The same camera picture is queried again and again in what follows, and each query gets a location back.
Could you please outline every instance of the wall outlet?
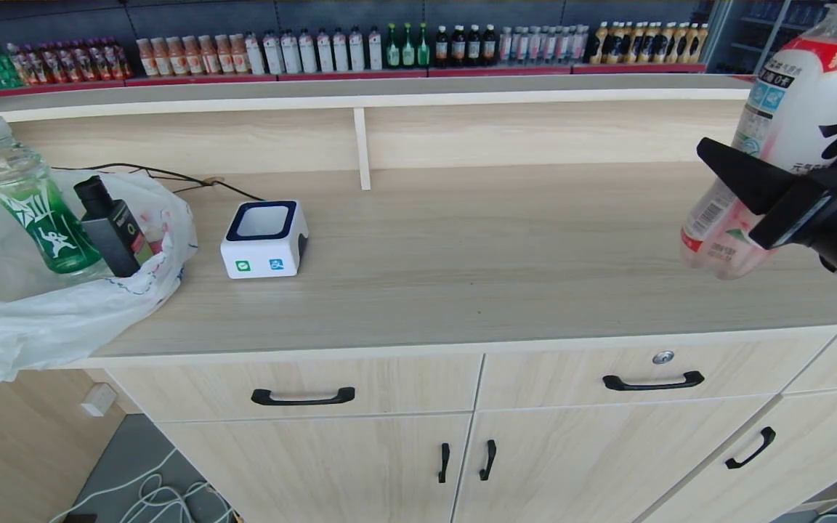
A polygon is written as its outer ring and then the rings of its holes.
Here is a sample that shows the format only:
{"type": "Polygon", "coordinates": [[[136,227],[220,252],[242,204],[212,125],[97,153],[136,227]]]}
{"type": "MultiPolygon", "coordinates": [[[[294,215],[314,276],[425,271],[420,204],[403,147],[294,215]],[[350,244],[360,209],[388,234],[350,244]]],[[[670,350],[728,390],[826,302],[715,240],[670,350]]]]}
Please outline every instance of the wall outlet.
{"type": "Polygon", "coordinates": [[[80,405],[86,408],[86,412],[91,416],[101,418],[109,411],[117,397],[118,394],[109,384],[95,384],[80,405]]]}

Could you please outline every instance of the white box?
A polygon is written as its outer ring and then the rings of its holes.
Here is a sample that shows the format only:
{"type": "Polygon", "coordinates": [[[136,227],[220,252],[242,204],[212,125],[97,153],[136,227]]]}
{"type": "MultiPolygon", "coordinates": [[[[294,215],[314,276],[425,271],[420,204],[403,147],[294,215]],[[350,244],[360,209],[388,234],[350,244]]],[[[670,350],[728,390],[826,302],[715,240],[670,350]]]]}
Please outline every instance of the white box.
{"type": "Polygon", "coordinates": [[[299,201],[241,204],[222,240],[230,278],[295,277],[309,241],[299,201]]]}

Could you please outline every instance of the black cable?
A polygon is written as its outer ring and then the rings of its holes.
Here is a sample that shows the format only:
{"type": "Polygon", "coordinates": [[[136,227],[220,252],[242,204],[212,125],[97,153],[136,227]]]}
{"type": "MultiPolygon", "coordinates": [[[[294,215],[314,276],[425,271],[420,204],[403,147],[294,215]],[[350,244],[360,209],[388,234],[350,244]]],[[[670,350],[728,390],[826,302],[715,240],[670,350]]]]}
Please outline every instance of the black cable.
{"type": "MultiPolygon", "coordinates": [[[[218,179],[213,179],[213,181],[207,182],[207,181],[205,181],[205,179],[193,178],[192,176],[187,176],[185,174],[179,174],[179,172],[173,172],[171,170],[166,170],[166,169],[149,168],[149,166],[139,166],[139,165],[137,165],[137,163],[122,163],[122,162],[119,162],[119,163],[104,163],[104,165],[101,165],[101,166],[87,166],[87,168],[79,168],[79,169],[100,170],[100,169],[106,169],[106,168],[133,168],[134,170],[130,171],[129,174],[137,172],[139,170],[143,170],[143,171],[147,172],[147,175],[150,178],[154,178],[154,179],[173,179],[173,181],[177,181],[177,182],[198,183],[198,185],[196,187],[189,187],[188,189],[197,189],[199,187],[211,187],[213,185],[221,185],[222,187],[225,187],[227,189],[231,189],[232,191],[235,191],[236,193],[239,193],[239,195],[247,196],[247,198],[250,198],[252,200],[256,200],[256,201],[259,201],[259,202],[265,201],[265,199],[260,198],[259,196],[252,195],[249,192],[244,192],[244,191],[242,191],[242,189],[238,189],[237,187],[235,187],[233,185],[229,185],[229,183],[219,181],[218,179]],[[167,175],[172,176],[174,178],[154,176],[152,171],[167,174],[167,175]]],[[[76,170],[76,169],[72,169],[72,168],[56,168],[56,167],[53,168],[53,169],[76,170]]],[[[173,191],[173,192],[180,192],[180,191],[184,191],[184,190],[186,190],[186,189],[178,189],[177,191],[173,191]]]]}

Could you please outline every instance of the glass bottle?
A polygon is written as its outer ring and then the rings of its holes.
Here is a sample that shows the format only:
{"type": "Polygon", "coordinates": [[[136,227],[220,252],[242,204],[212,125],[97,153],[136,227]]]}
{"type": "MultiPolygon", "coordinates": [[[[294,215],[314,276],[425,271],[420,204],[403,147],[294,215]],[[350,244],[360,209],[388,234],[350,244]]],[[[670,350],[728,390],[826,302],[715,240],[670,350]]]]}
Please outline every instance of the glass bottle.
{"type": "Polygon", "coordinates": [[[0,203],[33,238],[51,271],[79,275],[102,259],[63,201],[50,166],[34,149],[16,142],[1,116],[0,203]]]}
{"type": "Polygon", "coordinates": [[[405,29],[405,40],[402,50],[403,67],[405,69],[412,69],[416,64],[416,49],[412,46],[412,24],[404,23],[403,28],[405,29]]]}

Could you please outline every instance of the barcode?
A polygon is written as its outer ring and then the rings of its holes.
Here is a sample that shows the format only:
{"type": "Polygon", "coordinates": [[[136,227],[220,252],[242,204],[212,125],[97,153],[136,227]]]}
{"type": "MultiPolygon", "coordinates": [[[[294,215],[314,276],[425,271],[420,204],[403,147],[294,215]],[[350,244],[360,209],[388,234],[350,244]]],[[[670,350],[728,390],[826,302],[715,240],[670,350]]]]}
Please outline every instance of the barcode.
{"type": "Polygon", "coordinates": [[[700,213],[700,217],[696,218],[690,229],[696,238],[704,239],[712,224],[721,218],[721,213],[728,208],[728,202],[723,198],[717,198],[706,209],[700,213]]]}

